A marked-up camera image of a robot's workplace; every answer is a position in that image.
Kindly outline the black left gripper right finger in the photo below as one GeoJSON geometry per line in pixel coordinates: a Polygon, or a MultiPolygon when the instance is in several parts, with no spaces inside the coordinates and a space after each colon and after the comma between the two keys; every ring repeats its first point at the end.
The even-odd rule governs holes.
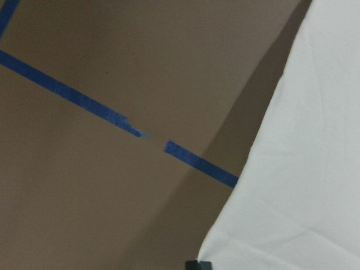
{"type": "Polygon", "coordinates": [[[212,263],[200,261],[199,262],[199,270],[212,270],[212,263]]]}

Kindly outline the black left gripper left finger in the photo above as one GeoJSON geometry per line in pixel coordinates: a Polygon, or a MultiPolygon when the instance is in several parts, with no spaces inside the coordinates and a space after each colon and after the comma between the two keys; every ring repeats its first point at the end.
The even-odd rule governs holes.
{"type": "Polygon", "coordinates": [[[185,262],[185,270],[198,270],[199,263],[196,260],[188,260],[185,262]]]}

